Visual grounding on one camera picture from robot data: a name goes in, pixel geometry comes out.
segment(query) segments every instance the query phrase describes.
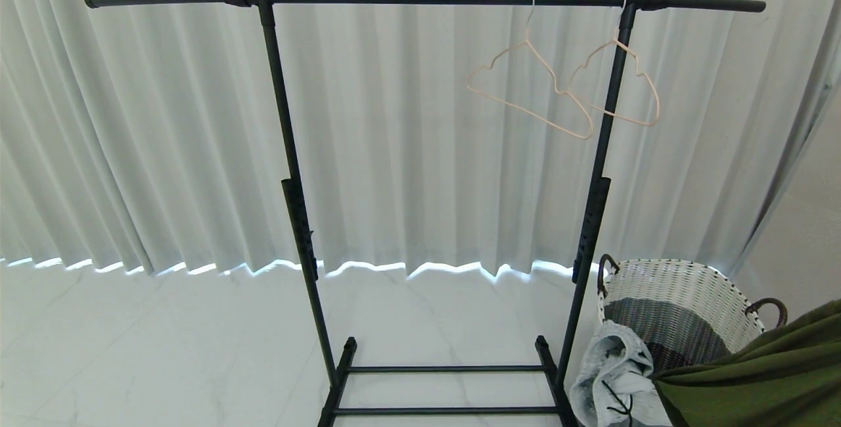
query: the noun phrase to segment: light under curtain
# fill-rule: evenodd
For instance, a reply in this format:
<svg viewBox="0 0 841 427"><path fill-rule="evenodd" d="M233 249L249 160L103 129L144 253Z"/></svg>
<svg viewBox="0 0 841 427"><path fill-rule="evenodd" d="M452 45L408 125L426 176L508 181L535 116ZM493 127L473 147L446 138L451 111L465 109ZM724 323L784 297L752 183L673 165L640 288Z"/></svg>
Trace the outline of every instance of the light under curtain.
<svg viewBox="0 0 841 427"><path fill-rule="evenodd" d="M656 127L616 122L597 253L727 271L753 233L798 118L834 0L762 14L640 12L631 47ZM87 10L0 0L0 247L7 262L253 271L296 259L288 175L256 9ZM595 153L466 90L523 39L528 7L276 5L315 253L327 271L478 261L571 265ZM619 9L538 7L532 43L568 78ZM612 52L576 79L601 104ZM620 114L646 118L645 83ZM583 122L514 53L478 85L557 124ZM595 121L601 117L594 114Z"/></svg>

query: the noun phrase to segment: wicker basket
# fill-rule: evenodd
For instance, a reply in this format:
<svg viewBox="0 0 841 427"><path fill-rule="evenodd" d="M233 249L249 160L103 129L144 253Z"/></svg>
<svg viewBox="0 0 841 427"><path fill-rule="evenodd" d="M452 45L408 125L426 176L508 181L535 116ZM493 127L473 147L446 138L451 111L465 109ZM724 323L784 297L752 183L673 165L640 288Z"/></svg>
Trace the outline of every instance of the wicker basket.
<svg viewBox="0 0 841 427"><path fill-rule="evenodd" d="M607 274L604 265L610 264ZM717 360L747 346L765 332L751 304L715 269L681 259L631 259L616 263L605 254L597 281L599 317L633 329L654 358L654 373Z"/></svg>

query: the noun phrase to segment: metal clothing rail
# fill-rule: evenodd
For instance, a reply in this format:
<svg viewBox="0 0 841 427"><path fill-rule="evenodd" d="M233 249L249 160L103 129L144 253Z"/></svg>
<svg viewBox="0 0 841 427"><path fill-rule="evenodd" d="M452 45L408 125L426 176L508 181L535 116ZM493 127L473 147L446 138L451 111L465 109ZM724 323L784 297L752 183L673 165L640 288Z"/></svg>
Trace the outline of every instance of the metal clothing rail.
<svg viewBox="0 0 841 427"><path fill-rule="evenodd" d="M327 394L324 408L321 409L319 427L330 427L339 416L369 416L369 415L558 415L565 427L578 425L570 406L570 400L564 392L564 377L570 364L573 340L581 313L583 295L587 286L589 268L593 262L595 243L601 227L601 217L604 215L604 205L610 188L610 179L602 175L604 160L607 156L607 146L610 142L610 129L613 127L613 116L604 115L601 120L601 130L589 194L585 206L585 215L581 224L579 247L576 262L573 266L573 283L576 291L567 322L564 344L558 365L555 365L549 344L543 335L537 337L535 349L540 358L540 365L454 365L453 367L354 367L353 356L357 350L357 341L349 337L342 352L339 364L334 363L330 349L330 338L324 320L324 311L318 295L318 272L316 271L315 254L312 248L312 232L309 229L306 203L304 203L304 189L301 185L298 155L292 136L292 119L289 114L289 103L286 99L286 86L283 81L283 69L280 62L280 50L277 46L273 4L400 4L400 5L531 5L532 0L85 0L90 8L115 5L153 5L153 4L192 4L192 3L225 3L240 7L258 6L260 22L265 37L271 81L273 81L274 95L277 101L277 112L283 134L283 144L286 148L286 162L289 166L289 178L283 179L283 194L286 207L292 222L298 257L306 282L309 304L312 307L315 328L318 333L321 354L327 367L330 379L330 391ZM535 5L565 5L565 6L623 6L622 17L619 20L618 41L627 45L631 39L631 29L637 11L661 10L664 8L689 8L718 11L760 12L765 10L765 2L757 0L534 0ZM607 98L604 109L608 112L616 111L616 101L619 99L619 88L622 83L622 71L625 68L625 50L616 47L613 56L613 68L610 71L610 83L607 88ZM348 376L367 373L476 373L476 372L542 372L549 383L552 394L552 406L535 407L443 407L443 408L340 408L342 392L344 392Z"/></svg>

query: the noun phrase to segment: black drawstring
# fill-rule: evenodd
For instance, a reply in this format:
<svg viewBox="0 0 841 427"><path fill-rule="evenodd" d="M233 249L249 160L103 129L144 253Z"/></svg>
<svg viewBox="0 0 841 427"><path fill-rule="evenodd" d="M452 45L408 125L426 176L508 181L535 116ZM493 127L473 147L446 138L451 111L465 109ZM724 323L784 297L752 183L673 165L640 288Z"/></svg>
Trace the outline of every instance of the black drawstring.
<svg viewBox="0 0 841 427"><path fill-rule="evenodd" d="M601 381L601 384L604 384L604 387L607 388L608 391L610 391L610 396L613 396L613 398L616 400L616 402L618 402L619 405L622 406L622 409L625 409L625 410L619 410L617 408L610 407L610 406L608 406L607 409L612 410L613 412L617 412L621 415L627 415L628 418L631 419L631 423L628 424L628 427L633 427L633 417L631 417L631 410L633 409L633 395L631 395L631 394L628 395L628 397L631 398L631 406L630 407L625 406L625 403L622 402L622 400L619 398L619 396L616 396L616 392L613 392L613 390L610 389L610 385L608 385L604 380Z"/></svg>

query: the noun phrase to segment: wall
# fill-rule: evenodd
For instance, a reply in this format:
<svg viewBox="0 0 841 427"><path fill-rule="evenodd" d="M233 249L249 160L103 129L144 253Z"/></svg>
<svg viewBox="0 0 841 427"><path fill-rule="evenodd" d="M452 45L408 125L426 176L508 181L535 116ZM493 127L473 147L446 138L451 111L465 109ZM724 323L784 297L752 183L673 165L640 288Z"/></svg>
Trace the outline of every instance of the wall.
<svg viewBox="0 0 841 427"><path fill-rule="evenodd" d="M2 268L3 427L303 427L327 377L300 272L147 277ZM573 284L558 272L347 269L319 280L334 355L357 365L538 364L558 359ZM588 291L577 352L595 320ZM541 374L352 377L343 407L551 405ZM446 425L556 426L557 418L446 418ZM336 427L421 426L347 418Z"/></svg>
<svg viewBox="0 0 841 427"><path fill-rule="evenodd" d="M752 300L786 302L790 320L841 296L841 94L827 107L735 278Z"/></svg>

